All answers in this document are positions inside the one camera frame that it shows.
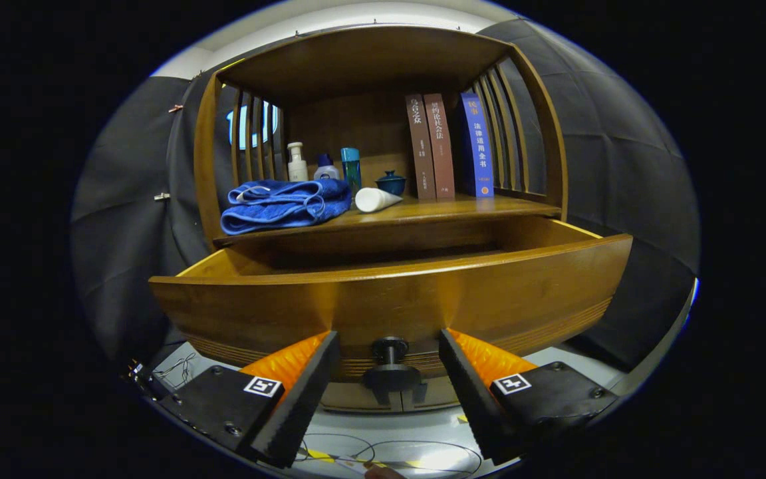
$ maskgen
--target orange gripper pad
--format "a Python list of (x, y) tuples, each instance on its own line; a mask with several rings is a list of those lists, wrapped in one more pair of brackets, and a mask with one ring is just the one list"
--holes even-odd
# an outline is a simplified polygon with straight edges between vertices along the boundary
[(321, 341), (328, 334), (329, 331), (325, 331), (316, 336), (307, 337), (307, 339), (271, 353), (261, 360), (251, 362), (238, 371), (252, 376), (259, 376), (259, 378), (281, 381), (283, 388), (285, 388), (285, 393), (283, 393), (283, 397), (277, 403), (277, 406), (279, 406), (285, 400), (291, 388), (294, 387), (303, 370), (306, 369), (310, 358), (313, 357), (316, 349), (321, 345)]
[(487, 389), (495, 379), (523, 373), (537, 367), (536, 364), (523, 360), (509, 351), (504, 351), (498, 346), (481, 341), (477, 337), (471, 337), (450, 328), (447, 331), (457, 341), (459, 348), (463, 349), (465, 357), (469, 359), (471, 366), (475, 368)]

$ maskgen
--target book spine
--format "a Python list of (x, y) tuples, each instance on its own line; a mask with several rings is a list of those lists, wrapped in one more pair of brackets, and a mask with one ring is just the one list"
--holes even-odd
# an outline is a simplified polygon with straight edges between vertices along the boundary
[(431, 150), (434, 153), (434, 180), (437, 198), (453, 198), (451, 139), (449, 138), (442, 95), (438, 93), (426, 94), (425, 109), (428, 112)]
[(431, 153), (431, 136), (428, 116), (420, 94), (407, 95), (407, 115), (410, 118), (410, 136), (413, 139), (413, 158), (416, 161), (416, 193), (419, 200), (436, 198), (434, 160)]
[(480, 98), (474, 93), (461, 93), (462, 106), (465, 113), (465, 128), (467, 130), (468, 140), (471, 143), (470, 148), (466, 148), (465, 153), (471, 152), (471, 167), (474, 169), (468, 175), (474, 178), (475, 196), (493, 196), (493, 172), (492, 172), (492, 151), (489, 146), (489, 137), (486, 135), (486, 120), (483, 117), (483, 107), (481, 107)]

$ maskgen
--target book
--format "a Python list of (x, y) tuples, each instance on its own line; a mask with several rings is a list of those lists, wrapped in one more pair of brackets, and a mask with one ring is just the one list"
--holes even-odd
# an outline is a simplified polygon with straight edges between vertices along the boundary
[(416, 193), (419, 200), (435, 200), (434, 159), (425, 103), (420, 94), (408, 94), (406, 100), (410, 136), (413, 139), (413, 159), (416, 162)]
[(425, 95), (428, 112), (428, 128), (431, 136), (431, 152), (434, 154), (434, 181), (437, 198), (453, 198), (453, 162), (451, 139), (447, 129), (445, 105), (438, 93)]
[(495, 196), (493, 193), (492, 149), (487, 136), (486, 119), (480, 98), (474, 93), (461, 93), (458, 105), (462, 131), (459, 149), (461, 184), (472, 196)]

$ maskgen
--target white bottle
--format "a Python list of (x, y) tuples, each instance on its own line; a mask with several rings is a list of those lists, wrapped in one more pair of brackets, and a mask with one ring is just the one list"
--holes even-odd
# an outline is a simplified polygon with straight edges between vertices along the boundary
[(363, 188), (356, 192), (356, 208), (364, 213), (379, 212), (401, 200), (403, 199), (400, 196), (380, 188)]
[(332, 166), (332, 160), (328, 154), (319, 154), (319, 168), (315, 170), (313, 180), (320, 180), (322, 178), (330, 178), (338, 180), (338, 168)]
[(309, 170), (307, 170), (307, 162), (303, 160), (301, 155), (301, 146), (303, 143), (294, 142), (289, 143), (289, 154), (291, 160), (289, 160), (289, 181), (290, 182), (308, 182)]

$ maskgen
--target brown book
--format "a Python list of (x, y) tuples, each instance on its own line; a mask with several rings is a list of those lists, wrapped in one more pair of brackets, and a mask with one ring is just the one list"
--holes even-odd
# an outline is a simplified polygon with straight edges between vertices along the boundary
[(431, 134), (431, 149), (434, 152), (434, 180), (437, 198), (453, 198), (453, 161), (451, 139), (447, 131), (445, 105), (438, 93), (425, 95), (425, 109), (428, 112), (428, 128)]
[(413, 138), (413, 159), (416, 161), (416, 191), (419, 200), (434, 200), (434, 157), (431, 153), (428, 116), (420, 94), (407, 95), (407, 116), (410, 119), (410, 136)]

